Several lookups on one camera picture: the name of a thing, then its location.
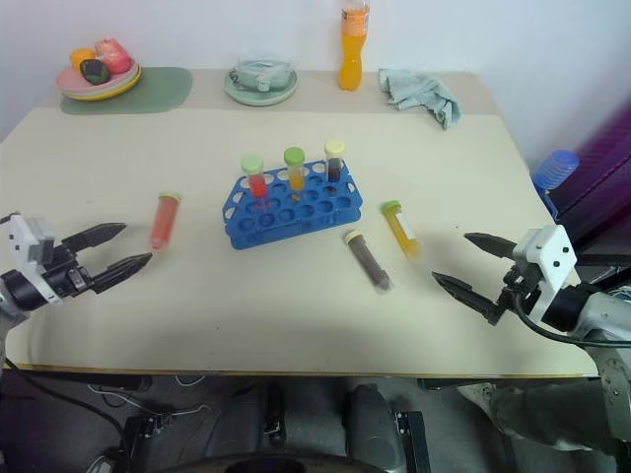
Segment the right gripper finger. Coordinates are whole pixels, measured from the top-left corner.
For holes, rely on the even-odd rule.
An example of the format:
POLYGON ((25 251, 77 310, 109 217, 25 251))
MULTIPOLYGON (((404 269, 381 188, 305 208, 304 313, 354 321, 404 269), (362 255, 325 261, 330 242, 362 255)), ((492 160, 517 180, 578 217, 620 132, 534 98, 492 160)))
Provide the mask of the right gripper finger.
POLYGON ((488 323, 496 325, 504 311, 494 302, 476 293, 464 281, 433 271, 435 281, 455 300, 481 314, 488 323))
POLYGON ((464 237, 483 251, 499 258, 514 259, 515 242, 484 233, 467 233, 464 237))

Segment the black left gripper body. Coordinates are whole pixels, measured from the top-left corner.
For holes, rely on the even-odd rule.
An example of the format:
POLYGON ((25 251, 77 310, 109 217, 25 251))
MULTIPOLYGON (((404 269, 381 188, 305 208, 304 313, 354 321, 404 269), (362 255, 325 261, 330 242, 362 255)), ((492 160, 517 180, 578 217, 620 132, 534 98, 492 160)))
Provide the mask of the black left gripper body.
POLYGON ((102 281, 91 276, 79 264, 76 252, 66 243, 56 245, 52 250, 52 259, 43 264, 43 279, 61 299, 75 298, 89 290, 100 294, 106 290, 102 281))

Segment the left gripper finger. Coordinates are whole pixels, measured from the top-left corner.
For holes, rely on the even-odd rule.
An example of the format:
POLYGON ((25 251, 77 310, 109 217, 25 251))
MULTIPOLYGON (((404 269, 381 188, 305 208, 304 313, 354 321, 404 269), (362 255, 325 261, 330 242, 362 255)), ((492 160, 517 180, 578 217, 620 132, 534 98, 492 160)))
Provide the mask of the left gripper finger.
POLYGON ((103 223, 78 232, 72 236, 64 238, 61 243, 70 250, 84 250, 89 247, 99 246, 125 230, 124 223, 103 223))
POLYGON ((92 291, 100 294, 129 279, 152 259, 151 252, 123 258, 92 278, 92 291))

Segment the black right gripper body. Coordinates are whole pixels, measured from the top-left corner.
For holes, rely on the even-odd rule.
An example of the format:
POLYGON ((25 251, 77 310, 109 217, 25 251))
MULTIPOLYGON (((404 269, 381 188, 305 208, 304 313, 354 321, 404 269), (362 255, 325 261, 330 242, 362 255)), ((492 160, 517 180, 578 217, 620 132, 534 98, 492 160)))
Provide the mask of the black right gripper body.
POLYGON ((503 278, 504 287, 498 299, 499 317, 506 311, 519 317, 529 315, 540 296, 541 279, 542 273, 536 264, 514 264, 503 278))

